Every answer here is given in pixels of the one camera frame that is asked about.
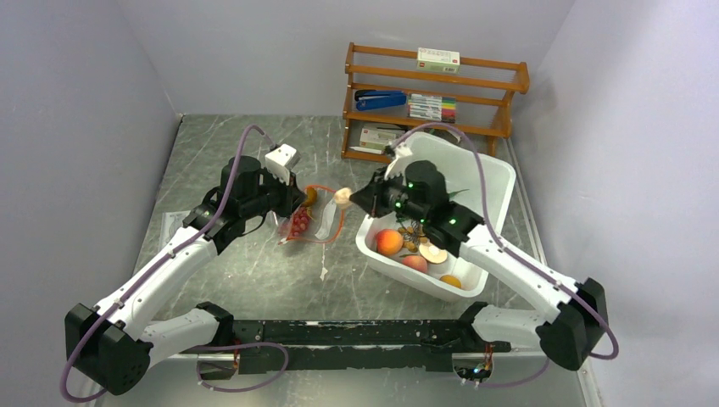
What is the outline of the clear zip top bag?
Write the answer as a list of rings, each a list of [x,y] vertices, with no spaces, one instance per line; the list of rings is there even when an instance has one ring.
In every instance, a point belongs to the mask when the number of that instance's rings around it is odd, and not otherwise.
[[[309,207],[312,209],[312,221],[309,224],[309,229],[300,237],[291,238],[288,234],[292,216],[282,219],[278,222],[277,227],[280,244],[289,242],[328,244],[334,242],[343,229],[345,212],[333,202],[336,190],[319,184],[310,184],[307,187],[314,187],[318,192],[316,203]]]

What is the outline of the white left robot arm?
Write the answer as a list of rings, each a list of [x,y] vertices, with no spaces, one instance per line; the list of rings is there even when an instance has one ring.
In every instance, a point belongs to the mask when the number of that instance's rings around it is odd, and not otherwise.
[[[263,161],[246,155],[230,159],[220,185],[205,194],[150,263],[96,305],[77,304],[68,312],[67,362],[60,379],[66,400],[91,401],[70,394],[71,369],[100,385],[101,394],[120,395],[171,355],[194,348],[221,353],[235,344],[232,314],[210,302],[172,320],[150,321],[190,276],[247,234],[248,220],[270,212],[289,216],[299,207],[305,195],[293,173],[298,161],[287,146]]]

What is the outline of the white garlic bulb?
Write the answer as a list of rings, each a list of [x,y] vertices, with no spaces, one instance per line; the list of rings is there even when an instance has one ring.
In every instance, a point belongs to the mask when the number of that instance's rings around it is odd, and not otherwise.
[[[340,210],[344,210],[352,204],[350,199],[352,193],[352,190],[348,187],[338,189],[333,195],[333,202]]]

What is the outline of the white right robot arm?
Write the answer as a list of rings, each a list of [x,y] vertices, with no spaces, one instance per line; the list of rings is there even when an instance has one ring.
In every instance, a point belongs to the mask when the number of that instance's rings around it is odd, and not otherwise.
[[[531,313],[482,307],[457,330],[464,349],[477,351],[496,341],[537,346],[556,365],[579,370],[610,332],[605,288],[593,278],[564,276],[501,237],[488,216],[470,206],[482,192],[449,196],[455,187],[468,186],[467,176],[428,160],[404,169],[392,163],[348,199],[372,218],[397,215],[419,222],[433,245],[495,276],[533,307]]]

